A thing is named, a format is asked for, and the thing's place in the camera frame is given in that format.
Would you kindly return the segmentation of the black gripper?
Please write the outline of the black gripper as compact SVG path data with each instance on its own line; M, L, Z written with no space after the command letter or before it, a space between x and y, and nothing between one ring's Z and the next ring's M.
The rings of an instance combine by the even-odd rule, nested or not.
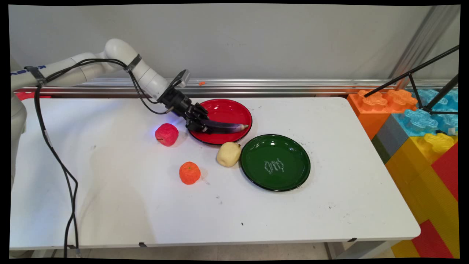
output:
M191 99L175 88L167 88L163 94L157 99L158 103L178 117L184 118L186 127L194 133L212 134L212 129L203 121L209 120L208 111L199 103L192 104Z

